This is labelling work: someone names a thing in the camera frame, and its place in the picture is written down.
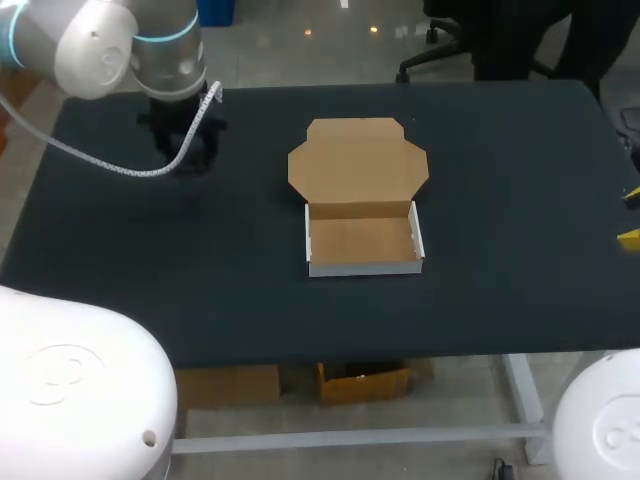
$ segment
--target robot logo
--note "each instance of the robot logo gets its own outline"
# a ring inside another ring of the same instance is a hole
[[[612,465],[640,472],[640,397],[623,395],[607,403],[593,425],[600,455]]]
[[[33,405],[63,403],[104,369],[98,355],[79,345],[50,345],[27,359],[25,381]]]

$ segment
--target blue container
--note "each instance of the blue container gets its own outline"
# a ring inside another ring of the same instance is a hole
[[[235,0],[198,0],[200,25],[203,27],[228,27],[233,23]]]

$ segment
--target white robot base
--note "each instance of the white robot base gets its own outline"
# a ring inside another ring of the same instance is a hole
[[[560,478],[640,478],[640,350],[607,356],[567,388],[553,425]]]
[[[177,392],[149,332],[3,287],[0,332],[0,478],[166,478]]]

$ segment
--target metal table frame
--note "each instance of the metal table frame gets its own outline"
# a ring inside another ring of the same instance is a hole
[[[178,439],[173,445],[172,453],[189,455],[348,445],[523,438],[529,464],[545,465],[550,463],[552,458],[550,426],[562,393],[585,368],[604,355],[603,351],[584,352],[581,355],[575,368],[567,377],[557,400],[547,412],[549,418],[545,418],[527,355],[519,353],[502,356],[518,411],[519,423],[480,427],[397,428]]]

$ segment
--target reflective floor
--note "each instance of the reflective floor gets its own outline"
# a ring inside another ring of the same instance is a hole
[[[235,24],[205,29],[210,80],[226,88],[285,85],[390,83],[398,64],[424,51],[428,19],[421,0],[237,0]],[[557,58],[567,23],[547,34],[538,58]],[[447,41],[441,35],[440,44]],[[413,82],[470,81],[468,56],[432,63],[411,72]],[[127,78],[122,90],[135,90]],[[603,85],[606,109],[640,106],[640,28]],[[63,96],[42,84],[24,106],[38,127],[51,131]],[[29,191],[44,146],[16,125],[0,158],[0,259]],[[575,364],[577,354],[532,355],[532,369],[548,405]],[[304,372],[293,369],[293,377]],[[402,426],[478,425],[513,421],[504,373],[492,357],[443,358],[435,378],[419,382],[397,402],[320,408],[305,393],[273,406],[192,412],[190,437]],[[500,456],[517,466],[518,478],[553,479],[548,467],[525,465],[519,442],[469,442],[322,448],[177,459],[172,480],[210,478],[429,478],[487,479]]]

